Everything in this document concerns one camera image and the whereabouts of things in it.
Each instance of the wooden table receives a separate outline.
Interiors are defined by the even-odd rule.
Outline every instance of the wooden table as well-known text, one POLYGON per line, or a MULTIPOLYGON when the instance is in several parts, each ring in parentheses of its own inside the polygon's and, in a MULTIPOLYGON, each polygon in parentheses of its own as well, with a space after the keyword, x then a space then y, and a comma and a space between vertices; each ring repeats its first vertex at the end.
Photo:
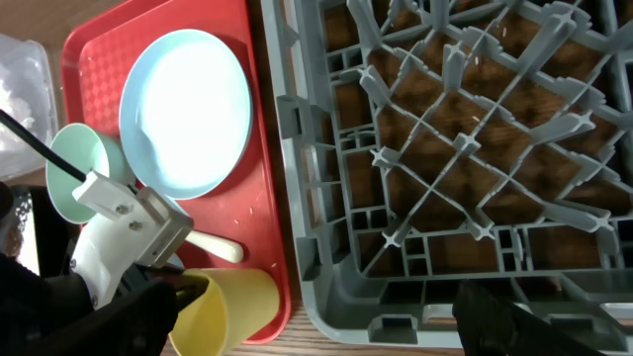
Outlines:
MULTIPOLYGON (((119 4, 121 0, 0 0, 0 33, 18 40, 34 40, 48 52, 53 71, 55 98, 60 123, 65 120, 62 88, 59 77, 59 55, 70 32, 94 16, 119 4)), ((281 157, 277 121, 272 96, 266 43, 260 4, 249 0, 250 22, 257 53, 257 71, 261 86, 262 102, 267 118, 267 135, 271 156, 281 157)), ((293 293, 293 315, 284 332, 267 345, 244 345, 230 355, 460 355, 461 350, 419 350, 403 348, 377 348, 344 345, 333 342, 320 333, 310 322, 301 303, 299 279, 295 264, 290 215, 286 197, 283 163, 272 159, 275 191, 279 204, 279 216, 284 236, 285 251, 290 270, 293 293)), ((35 172, 10 183, 43 185, 44 173, 35 172)), ((164 355, 176 355, 168 343, 164 355)))

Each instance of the screw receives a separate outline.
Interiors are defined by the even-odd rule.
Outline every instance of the screw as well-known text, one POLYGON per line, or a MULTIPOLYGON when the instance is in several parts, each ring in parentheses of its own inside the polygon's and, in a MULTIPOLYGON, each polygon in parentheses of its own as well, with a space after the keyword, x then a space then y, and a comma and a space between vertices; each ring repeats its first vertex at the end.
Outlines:
POLYGON ((128 209, 128 207, 124 206, 124 205, 119 205, 117 206, 117 208, 115 209, 115 211, 121 215, 125 215, 127 214, 130 210, 128 209))
POLYGON ((140 222, 130 222, 128 227, 130 228, 130 230, 138 231, 138 230, 142 229, 142 223, 140 223, 140 222))

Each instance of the transparent container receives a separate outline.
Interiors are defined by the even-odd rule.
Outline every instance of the transparent container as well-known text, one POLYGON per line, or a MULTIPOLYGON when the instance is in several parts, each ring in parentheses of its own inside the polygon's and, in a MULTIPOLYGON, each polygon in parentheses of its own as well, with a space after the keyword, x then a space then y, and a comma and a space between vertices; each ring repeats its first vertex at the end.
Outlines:
MULTIPOLYGON (((57 110, 44 47, 0 35, 0 109, 49 145, 57 132, 57 110)), ((44 167, 44 159, 0 126, 0 181, 44 167)))

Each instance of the red tray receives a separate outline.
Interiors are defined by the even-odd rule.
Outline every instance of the red tray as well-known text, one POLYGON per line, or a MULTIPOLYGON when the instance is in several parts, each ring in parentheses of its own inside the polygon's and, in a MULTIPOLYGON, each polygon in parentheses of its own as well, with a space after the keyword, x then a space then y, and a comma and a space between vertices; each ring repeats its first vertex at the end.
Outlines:
POLYGON ((246 152, 226 180, 202 198, 180 202, 195 229, 240 242, 244 261, 232 264, 187 242, 178 255, 188 268, 258 268, 273 276, 281 297, 279 312, 246 341, 265 343, 288 323, 290 288, 245 2, 131 0, 78 27, 61 53, 66 114, 71 123, 118 135, 119 102, 133 64, 154 40, 180 29, 206 31, 232 49, 249 82, 255 125, 246 152))

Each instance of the plate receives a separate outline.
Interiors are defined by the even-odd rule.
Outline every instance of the plate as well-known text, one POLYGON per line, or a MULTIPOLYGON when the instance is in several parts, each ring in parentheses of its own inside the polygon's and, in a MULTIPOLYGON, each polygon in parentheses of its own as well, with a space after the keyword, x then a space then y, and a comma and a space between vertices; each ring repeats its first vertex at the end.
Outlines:
POLYGON ((250 91, 239 61, 206 32, 161 37, 128 76, 119 127, 142 184, 176 200, 207 194, 237 165, 250 137, 250 91))

